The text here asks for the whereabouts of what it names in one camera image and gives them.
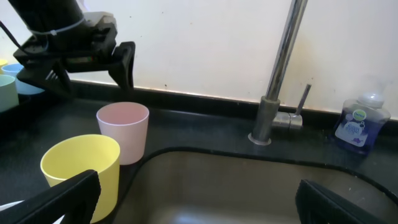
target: hand soap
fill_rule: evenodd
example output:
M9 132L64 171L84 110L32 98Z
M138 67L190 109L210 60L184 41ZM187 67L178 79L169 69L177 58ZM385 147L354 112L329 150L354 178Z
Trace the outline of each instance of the hand soap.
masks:
M337 145L368 155L381 127L391 117L382 108L383 104L383 96L377 93L365 93L357 100L346 100L333 131Z

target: black cable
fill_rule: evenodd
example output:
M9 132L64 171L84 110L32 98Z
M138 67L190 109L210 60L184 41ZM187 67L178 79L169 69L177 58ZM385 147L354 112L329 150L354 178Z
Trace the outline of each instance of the black cable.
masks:
M15 37L12 35L12 33L7 29L7 27L0 21L0 27L4 30L4 32L7 34L7 36L11 39L12 43L15 44L15 46L18 47L19 50L23 51L25 54L31 54L24 50L19 44L18 41L15 39Z

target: white wall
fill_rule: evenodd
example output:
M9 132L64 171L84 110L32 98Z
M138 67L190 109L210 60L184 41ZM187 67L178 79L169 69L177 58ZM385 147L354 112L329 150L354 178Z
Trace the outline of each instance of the white wall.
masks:
M135 86L259 101L265 94L290 0L86 0L112 12L117 41L135 41ZM385 107L398 119L398 1L308 0L280 100L340 112L347 98L388 83ZM7 1L0 19L23 42L27 29ZM15 47L0 31L0 57ZM112 83L106 72L72 78Z

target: faucet handle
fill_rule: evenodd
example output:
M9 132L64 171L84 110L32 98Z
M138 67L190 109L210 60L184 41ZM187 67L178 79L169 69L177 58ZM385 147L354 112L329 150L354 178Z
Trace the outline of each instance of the faucet handle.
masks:
M295 116L300 115L301 110L303 109L305 100L307 99L308 93L310 92L311 86L312 86L311 84L307 84L307 86L305 87L303 96L301 97L300 103L298 104L296 112L294 113Z

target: sink basin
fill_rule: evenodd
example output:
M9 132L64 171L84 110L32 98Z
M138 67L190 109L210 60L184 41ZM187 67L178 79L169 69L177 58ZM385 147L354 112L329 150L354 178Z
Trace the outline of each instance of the sink basin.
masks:
M387 223L397 205L337 170L196 152L167 152L138 171L114 223L300 223L295 194L313 180Z

